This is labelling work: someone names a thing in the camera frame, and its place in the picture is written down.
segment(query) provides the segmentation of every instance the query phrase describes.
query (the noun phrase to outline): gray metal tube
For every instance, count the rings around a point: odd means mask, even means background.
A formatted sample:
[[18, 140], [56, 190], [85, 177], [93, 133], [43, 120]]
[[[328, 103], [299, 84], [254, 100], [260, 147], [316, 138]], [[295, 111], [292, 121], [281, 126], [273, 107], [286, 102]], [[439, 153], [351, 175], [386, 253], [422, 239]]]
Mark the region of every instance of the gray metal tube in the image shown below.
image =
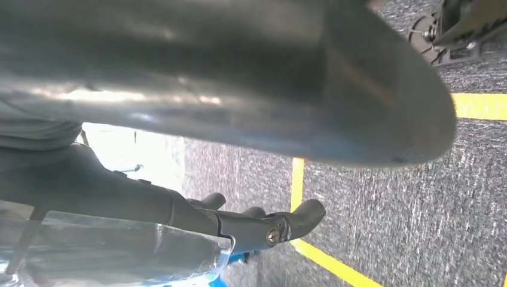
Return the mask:
[[436, 73], [354, 0], [3, 0], [0, 102], [353, 164], [431, 160], [455, 129]]

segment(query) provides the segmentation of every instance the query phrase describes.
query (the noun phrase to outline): transparent plastic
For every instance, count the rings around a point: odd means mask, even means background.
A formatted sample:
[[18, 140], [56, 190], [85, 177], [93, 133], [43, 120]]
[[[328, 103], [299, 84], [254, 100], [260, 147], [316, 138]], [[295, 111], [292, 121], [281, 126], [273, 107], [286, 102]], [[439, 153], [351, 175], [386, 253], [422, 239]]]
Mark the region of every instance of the transparent plastic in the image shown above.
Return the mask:
[[161, 224], [64, 212], [41, 222], [0, 209], [0, 286], [199, 285], [218, 277], [232, 248], [228, 239]]

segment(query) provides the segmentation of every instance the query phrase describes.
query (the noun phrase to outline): blue object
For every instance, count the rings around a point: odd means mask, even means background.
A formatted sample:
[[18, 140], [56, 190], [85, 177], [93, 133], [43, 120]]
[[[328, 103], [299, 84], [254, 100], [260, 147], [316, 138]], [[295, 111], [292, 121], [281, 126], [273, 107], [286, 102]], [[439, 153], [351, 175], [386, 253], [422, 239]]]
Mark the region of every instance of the blue object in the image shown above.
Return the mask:
[[218, 276], [218, 278], [209, 284], [209, 287], [227, 287], [227, 284]]
[[[246, 262], [246, 254], [231, 255], [229, 257], [229, 262], [227, 263], [227, 265], [235, 263], [235, 262], [239, 262], [239, 261]], [[225, 282], [220, 278], [220, 276], [218, 276], [218, 278], [215, 279], [215, 281], [213, 281], [209, 284], [209, 287], [227, 287], [227, 284], [225, 284]]]

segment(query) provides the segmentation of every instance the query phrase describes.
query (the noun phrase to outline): bolt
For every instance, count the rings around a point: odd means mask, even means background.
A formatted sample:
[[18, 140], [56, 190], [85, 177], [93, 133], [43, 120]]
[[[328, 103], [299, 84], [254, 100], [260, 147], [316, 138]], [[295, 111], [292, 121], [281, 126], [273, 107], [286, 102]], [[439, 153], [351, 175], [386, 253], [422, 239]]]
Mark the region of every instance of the bolt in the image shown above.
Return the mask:
[[422, 37], [428, 43], [433, 42], [436, 38], [435, 28], [433, 28], [432, 26], [429, 26], [429, 28], [422, 33]]
[[274, 227], [271, 227], [266, 234], [266, 242], [269, 246], [274, 246], [280, 240], [280, 231]]

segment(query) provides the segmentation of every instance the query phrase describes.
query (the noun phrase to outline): yellow tape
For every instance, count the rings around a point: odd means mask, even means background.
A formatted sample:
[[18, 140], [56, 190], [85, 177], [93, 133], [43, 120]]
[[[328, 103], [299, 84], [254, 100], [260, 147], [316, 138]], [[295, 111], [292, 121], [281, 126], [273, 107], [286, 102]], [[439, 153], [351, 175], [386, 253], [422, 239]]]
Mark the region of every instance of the yellow tape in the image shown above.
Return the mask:
[[453, 94], [459, 118], [507, 121], [507, 94]]
[[503, 279], [503, 287], [507, 287], [507, 272], [505, 272], [505, 278]]
[[[294, 211], [303, 202], [303, 176], [304, 160], [295, 158], [292, 160], [292, 194], [291, 211]], [[303, 240], [293, 240], [291, 244], [296, 251], [322, 266], [329, 272], [338, 276], [341, 280], [351, 284], [354, 287], [382, 287], [377, 282], [346, 266], [332, 256], [327, 255], [320, 249]]]
[[[507, 94], [453, 94], [456, 115], [459, 118], [507, 121]], [[303, 202], [304, 160], [292, 161], [291, 211]], [[346, 266], [303, 240], [291, 241], [294, 248], [316, 264], [335, 274], [354, 287], [382, 287], [377, 282]], [[507, 274], [503, 287], [507, 287]]]

